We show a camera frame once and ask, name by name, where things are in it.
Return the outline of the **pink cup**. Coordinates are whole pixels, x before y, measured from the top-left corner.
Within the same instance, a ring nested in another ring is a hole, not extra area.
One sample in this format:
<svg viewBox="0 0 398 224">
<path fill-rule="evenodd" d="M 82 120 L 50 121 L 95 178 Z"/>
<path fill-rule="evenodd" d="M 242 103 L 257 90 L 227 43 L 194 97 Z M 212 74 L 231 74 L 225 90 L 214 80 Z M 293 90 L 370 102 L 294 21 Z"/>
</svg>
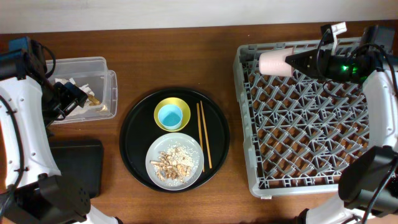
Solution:
<svg viewBox="0 0 398 224">
<path fill-rule="evenodd" d="M 291 77 L 294 69 L 285 60 L 293 52 L 293 48 L 288 48 L 262 53 L 259 57 L 259 72 L 262 75 Z"/>
</svg>

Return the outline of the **grey plate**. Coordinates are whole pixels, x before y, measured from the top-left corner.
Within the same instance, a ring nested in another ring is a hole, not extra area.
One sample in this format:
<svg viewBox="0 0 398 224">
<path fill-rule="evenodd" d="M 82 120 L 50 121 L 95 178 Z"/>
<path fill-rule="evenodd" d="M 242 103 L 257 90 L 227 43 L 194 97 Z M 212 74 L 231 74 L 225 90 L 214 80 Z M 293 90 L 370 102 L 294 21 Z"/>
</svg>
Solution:
<svg viewBox="0 0 398 224">
<path fill-rule="evenodd" d="M 197 161 L 198 167 L 193 170 L 193 174 L 188 178 L 185 183 L 174 184 L 168 180 L 163 182 L 155 175 L 155 169 L 150 165 L 151 160 L 157 160 L 160 151 L 166 151 L 170 146 L 186 146 L 190 152 L 193 152 L 193 158 Z M 186 190 L 191 187 L 201 176 L 204 171 L 204 155 L 201 147 L 196 140 L 187 134 L 183 133 L 168 133 L 156 139 L 148 149 L 145 159 L 146 171 L 151 181 L 162 190 L 177 192 Z"/>
</svg>

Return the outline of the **white paper napkin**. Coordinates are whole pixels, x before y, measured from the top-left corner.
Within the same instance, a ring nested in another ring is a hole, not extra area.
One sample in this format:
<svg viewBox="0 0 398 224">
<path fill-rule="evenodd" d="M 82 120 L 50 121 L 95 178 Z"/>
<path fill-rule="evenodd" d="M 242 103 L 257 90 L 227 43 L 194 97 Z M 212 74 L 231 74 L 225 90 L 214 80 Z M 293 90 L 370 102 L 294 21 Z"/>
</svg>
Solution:
<svg viewBox="0 0 398 224">
<path fill-rule="evenodd" d="M 55 82 L 60 82 L 63 85 L 65 85 L 67 82 L 70 82 L 72 84 L 74 84 L 75 86 L 77 86 L 80 90 L 84 91 L 87 95 L 88 95 L 88 99 L 85 101 L 85 104 L 83 107 L 77 106 L 70 114 L 69 116 L 77 116 L 79 114 L 83 114 L 86 113 L 92 106 L 94 106 L 95 104 L 90 100 L 91 96 L 94 96 L 95 94 L 93 93 L 93 91 L 91 90 L 91 88 L 89 87 L 89 84 L 84 84 L 82 86 L 78 86 L 76 84 L 76 81 L 73 78 L 69 78 L 69 79 L 63 79 L 63 78 L 56 78 Z"/>
</svg>

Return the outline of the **gold snack wrapper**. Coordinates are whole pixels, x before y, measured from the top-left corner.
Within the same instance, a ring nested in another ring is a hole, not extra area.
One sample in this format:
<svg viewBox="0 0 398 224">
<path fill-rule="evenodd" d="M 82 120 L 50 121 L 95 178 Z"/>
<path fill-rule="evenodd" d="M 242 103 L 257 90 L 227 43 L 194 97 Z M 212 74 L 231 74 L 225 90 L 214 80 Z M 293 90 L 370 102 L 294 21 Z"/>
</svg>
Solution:
<svg viewBox="0 0 398 224">
<path fill-rule="evenodd" d="M 97 106 L 101 104 L 101 102 L 91 94 L 88 94 L 88 100 L 90 101 L 90 106 Z"/>
</svg>

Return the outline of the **blue cup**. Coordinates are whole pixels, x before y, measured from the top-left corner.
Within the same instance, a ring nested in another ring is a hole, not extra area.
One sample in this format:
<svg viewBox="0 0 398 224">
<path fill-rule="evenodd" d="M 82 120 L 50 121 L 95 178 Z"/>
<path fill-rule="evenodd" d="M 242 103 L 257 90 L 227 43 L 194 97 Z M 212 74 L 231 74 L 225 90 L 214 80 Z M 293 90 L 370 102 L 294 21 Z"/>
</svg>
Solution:
<svg viewBox="0 0 398 224">
<path fill-rule="evenodd" d="M 182 119 L 182 110 L 177 105 L 165 105 L 158 112 L 160 124 L 169 131 L 178 129 L 182 124 Z"/>
</svg>

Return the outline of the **food scraps and rice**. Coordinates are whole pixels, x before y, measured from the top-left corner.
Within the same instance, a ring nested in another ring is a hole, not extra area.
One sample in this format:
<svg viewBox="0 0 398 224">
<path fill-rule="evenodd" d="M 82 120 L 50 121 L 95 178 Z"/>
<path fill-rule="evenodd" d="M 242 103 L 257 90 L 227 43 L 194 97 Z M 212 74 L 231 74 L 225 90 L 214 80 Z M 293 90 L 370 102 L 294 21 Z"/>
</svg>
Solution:
<svg viewBox="0 0 398 224">
<path fill-rule="evenodd" d="M 186 146 L 172 145 L 166 151 L 160 151 L 157 160 L 151 160 L 155 175 L 163 182 L 185 183 L 198 167 L 193 152 Z"/>
</svg>

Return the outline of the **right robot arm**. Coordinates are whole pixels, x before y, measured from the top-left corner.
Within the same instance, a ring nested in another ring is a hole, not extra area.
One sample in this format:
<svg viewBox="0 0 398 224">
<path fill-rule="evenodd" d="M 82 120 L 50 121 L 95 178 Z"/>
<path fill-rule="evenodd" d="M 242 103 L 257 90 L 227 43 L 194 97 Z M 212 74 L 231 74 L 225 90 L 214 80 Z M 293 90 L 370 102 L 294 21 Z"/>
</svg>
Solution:
<svg viewBox="0 0 398 224">
<path fill-rule="evenodd" d="M 357 49 L 338 56 L 317 47 L 282 61 L 310 78 L 362 86 L 368 104 L 369 149 L 342 173 L 338 195 L 304 210 L 296 223 L 366 223 L 369 217 L 397 214 L 397 57 L 395 30 L 365 28 Z"/>
</svg>

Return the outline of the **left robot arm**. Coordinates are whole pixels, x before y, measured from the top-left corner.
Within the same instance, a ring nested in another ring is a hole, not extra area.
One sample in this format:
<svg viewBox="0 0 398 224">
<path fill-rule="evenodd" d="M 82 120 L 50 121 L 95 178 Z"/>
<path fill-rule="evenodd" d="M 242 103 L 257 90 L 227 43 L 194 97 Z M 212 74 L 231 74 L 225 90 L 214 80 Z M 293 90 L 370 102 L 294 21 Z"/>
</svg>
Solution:
<svg viewBox="0 0 398 224">
<path fill-rule="evenodd" d="M 1 131 L 7 174 L 1 217 L 14 223 L 120 223 L 95 208 L 77 181 L 63 176 L 47 128 L 66 118 L 88 95 L 49 78 L 48 48 L 29 37 L 9 41 L 1 54 Z"/>
</svg>

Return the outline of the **yellow bowl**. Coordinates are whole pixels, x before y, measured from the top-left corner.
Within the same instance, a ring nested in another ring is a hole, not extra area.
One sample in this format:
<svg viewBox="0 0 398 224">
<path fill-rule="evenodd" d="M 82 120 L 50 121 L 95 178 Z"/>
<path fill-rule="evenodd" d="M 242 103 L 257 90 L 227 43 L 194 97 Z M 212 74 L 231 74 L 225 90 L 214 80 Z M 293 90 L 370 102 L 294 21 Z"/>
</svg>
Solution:
<svg viewBox="0 0 398 224">
<path fill-rule="evenodd" d="M 161 109 L 161 107 L 163 107 L 163 106 L 165 106 L 165 105 L 169 105 L 169 104 L 177 105 L 177 106 L 182 110 L 182 113 L 183 113 L 182 124 L 181 124 L 181 126 L 180 126 L 178 129 L 176 129 L 176 130 L 174 130 L 174 131 L 166 130 L 166 129 L 160 124 L 160 122 L 159 122 L 159 120 L 158 120 L 158 112 L 159 112 L 159 110 Z M 168 131 L 168 132 L 178 132 L 178 131 L 181 131 L 181 130 L 189 123 L 190 117 L 191 117 L 191 111 L 190 111 L 190 107 L 188 106 L 188 104 L 187 104 L 185 101 L 183 101 L 182 99 L 176 98 L 176 97 L 170 97 L 170 98 L 165 98 L 165 99 L 161 100 L 161 101 L 157 104 L 157 106 L 155 107 L 155 110 L 154 110 L 154 120 L 155 120 L 155 123 L 158 125 L 158 127 L 160 127 L 161 129 L 163 129 L 164 131 Z"/>
</svg>

